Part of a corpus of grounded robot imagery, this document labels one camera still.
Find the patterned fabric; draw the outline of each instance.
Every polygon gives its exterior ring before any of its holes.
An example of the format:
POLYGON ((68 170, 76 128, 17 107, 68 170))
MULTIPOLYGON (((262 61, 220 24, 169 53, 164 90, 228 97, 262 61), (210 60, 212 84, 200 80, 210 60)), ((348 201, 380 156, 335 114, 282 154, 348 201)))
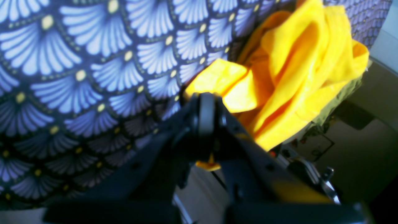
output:
MULTIPOLYGON (((389 1, 372 1, 376 10, 357 2, 346 2, 355 38, 370 37, 370 47, 389 1), (379 17, 364 22, 357 9, 379 17)), ((179 110, 186 82, 217 58, 234 61, 283 4, 0 0, 0 210, 46 206, 99 184, 179 110)))

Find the yellow cloth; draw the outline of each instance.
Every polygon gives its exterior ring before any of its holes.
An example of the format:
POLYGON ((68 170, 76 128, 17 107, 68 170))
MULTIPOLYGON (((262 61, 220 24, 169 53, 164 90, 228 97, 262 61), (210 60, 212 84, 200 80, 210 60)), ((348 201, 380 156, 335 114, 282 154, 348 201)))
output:
POLYGON ((367 48, 351 38, 343 6, 298 1, 293 13, 276 12, 256 29, 237 63, 216 60, 186 93, 220 94, 257 144, 269 150, 360 77, 368 59, 367 48))

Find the yellow fabric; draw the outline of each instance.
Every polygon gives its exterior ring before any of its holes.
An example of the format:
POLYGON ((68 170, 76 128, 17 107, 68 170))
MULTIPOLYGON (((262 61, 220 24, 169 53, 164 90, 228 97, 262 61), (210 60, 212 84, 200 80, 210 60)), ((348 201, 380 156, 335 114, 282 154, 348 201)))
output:
POLYGON ((237 63, 216 60, 186 94, 220 94, 255 141, 269 150, 305 127, 360 77, 368 59, 367 48, 351 38, 343 6, 298 1, 293 13, 276 12, 254 31, 237 63))

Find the yellow dot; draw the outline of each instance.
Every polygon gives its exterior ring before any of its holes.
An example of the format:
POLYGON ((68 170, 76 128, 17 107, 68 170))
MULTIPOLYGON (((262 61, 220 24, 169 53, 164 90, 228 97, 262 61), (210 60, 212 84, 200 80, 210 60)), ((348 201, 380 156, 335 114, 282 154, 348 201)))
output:
POLYGON ((51 15, 48 15, 41 19, 41 27, 44 30, 50 29, 54 25, 54 19, 51 15))
POLYGON ((98 106, 98 112, 102 112, 105 109, 105 104, 101 104, 98 106))
POLYGON ((119 8, 119 2, 117 0, 110 0, 108 3, 109 13, 114 13, 119 8))
POLYGON ((55 135, 59 131, 58 126, 54 126, 50 129, 50 134, 55 135))
POLYGON ((142 92, 143 90, 144 90, 144 86, 140 86, 140 87, 138 87, 137 92, 140 93, 140 92, 142 92))
POLYGON ((77 81, 82 81, 85 78, 86 78, 86 72, 84 70, 80 70, 80 71, 76 72, 76 80, 77 81))
POLYGON ((205 62, 205 58, 204 57, 202 57, 201 59, 200 59, 200 62, 199 62, 199 64, 203 64, 204 62, 205 62))
POLYGON ((132 51, 126 52, 126 54, 125 54, 125 61, 130 60, 132 57, 133 57, 132 51))
POLYGON ((17 97, 16 97, 17 103, 22 103, 25 100, 25 94, 23 92, 20 92, 17 97))
POLYGON ((5 151, 3 152, 3 157, 4 157, 4 158, 7 158, 9 155, 10 155, 10 152, 9 152, 9 151, 5 150, 5 151))
POLYGON ((176 71, 176 70, 173 70, 172 73, 170 73, 170 77, 173 78, 174 76, 176 76, 176 74, 177 74, 177 71, 176 71))
POLYGON ((76 149, 76 154, 80 154, 80 153, 82 153, 82 152, 83 152, 83 149, 82 149, 81 147, 79 147, 79 148, 76 149))
POLYGON ((235 18, 235 13, 232 13, 230 16, 229 16, 229 21, 231 22, 233 19, 235 18))
POLYGON ((40 169, 35 170, 35 175, 39 177, 41 175, 41 170, 40 169))
POLYGON ((169 36, 169 37, 166 39, 166 45, 170 45, 172 42, 173 42, 173 36, 169 36))
POLYGON ((202 24, 202 25, 200 26, 199 32, 203 33, 204 30, 206 30, 206 24, 202 24))

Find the blue fan pattern fabric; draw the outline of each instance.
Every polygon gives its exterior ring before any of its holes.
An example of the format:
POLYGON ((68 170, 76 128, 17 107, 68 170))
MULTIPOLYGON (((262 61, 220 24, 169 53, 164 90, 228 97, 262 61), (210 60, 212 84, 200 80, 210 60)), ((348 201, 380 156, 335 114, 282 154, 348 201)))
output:
MULTIPOLYGON (((82 195, 180 108, 182 86, 236 60, 291 1, 0 0, 0 210, 82 195)), ((344 4, 370 47, 389 0, 344 4)))

